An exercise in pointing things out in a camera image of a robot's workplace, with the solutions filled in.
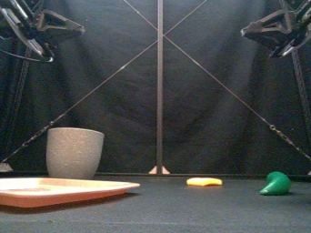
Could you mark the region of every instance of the yellow sponge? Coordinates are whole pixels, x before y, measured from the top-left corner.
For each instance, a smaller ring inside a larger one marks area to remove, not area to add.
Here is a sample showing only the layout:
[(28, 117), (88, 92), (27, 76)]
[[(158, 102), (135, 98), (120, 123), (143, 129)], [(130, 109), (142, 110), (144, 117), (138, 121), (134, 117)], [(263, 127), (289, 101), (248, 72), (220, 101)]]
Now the yellow sponge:
[(223, 181), (219, 178), (194, 177), (187, 179), (188, 186), (220, 186)]

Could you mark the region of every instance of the gray cup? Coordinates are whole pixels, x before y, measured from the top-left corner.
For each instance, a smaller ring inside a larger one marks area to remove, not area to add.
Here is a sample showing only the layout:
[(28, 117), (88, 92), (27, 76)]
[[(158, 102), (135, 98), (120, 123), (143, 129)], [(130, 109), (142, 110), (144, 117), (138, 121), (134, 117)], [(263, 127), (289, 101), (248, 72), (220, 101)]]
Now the gray cup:
[(92, 179), (102, 160), (102, 132), (56, 127), (47, 132), (47, 172), (51, 177)]

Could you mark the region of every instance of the black backdrop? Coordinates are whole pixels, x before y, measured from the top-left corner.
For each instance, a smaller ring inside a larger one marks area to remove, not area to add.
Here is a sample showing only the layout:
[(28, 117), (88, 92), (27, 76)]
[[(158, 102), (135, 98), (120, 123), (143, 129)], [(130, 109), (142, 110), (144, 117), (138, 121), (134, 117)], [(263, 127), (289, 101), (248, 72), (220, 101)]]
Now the black backdrop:
[[(3, 157), (104, 82), (55, 126), (104, 133), (100, 172), (147, 173), (163, 162), (172, 174), (309, 173), (311, 162), (246, 107), (309, 152), (307, 96), (293, 57), (268, 58), (266, 48), (240, 36), (250, 22), (280, 8), (279, 1), (164, 1), (163, 93), (156, 0), (54, 0), (47, 8), (87, 32), (60, 45), (52, 64), (28, 66), (2, 56)], [(10, 42), (0, 46), (18, 49)], [(15, 170), (47, 170), (46, 144), (47, 134), (10, 159)]]

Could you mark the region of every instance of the green pepper toy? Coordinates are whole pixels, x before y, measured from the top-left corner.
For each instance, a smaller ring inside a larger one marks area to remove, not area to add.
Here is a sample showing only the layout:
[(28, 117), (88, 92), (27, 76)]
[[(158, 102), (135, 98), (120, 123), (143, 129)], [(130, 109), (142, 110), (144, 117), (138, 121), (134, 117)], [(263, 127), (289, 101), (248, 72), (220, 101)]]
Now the green pepper toy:
[(267, 175), (268, 184), (262, 189), (260, 194), (264, 196), (280, 196), (290, 192), (291, 180), (282, 172), (271, 172)]

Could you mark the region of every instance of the tray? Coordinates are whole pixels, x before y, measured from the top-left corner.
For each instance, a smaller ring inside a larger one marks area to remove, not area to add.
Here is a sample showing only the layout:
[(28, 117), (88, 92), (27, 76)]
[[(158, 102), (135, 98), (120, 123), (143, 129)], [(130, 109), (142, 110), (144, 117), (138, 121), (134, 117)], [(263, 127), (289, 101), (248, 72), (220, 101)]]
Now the tray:
[(62, 178), (2, 178), (0, 205), (39, 208), (124, 194), (138, 183)]

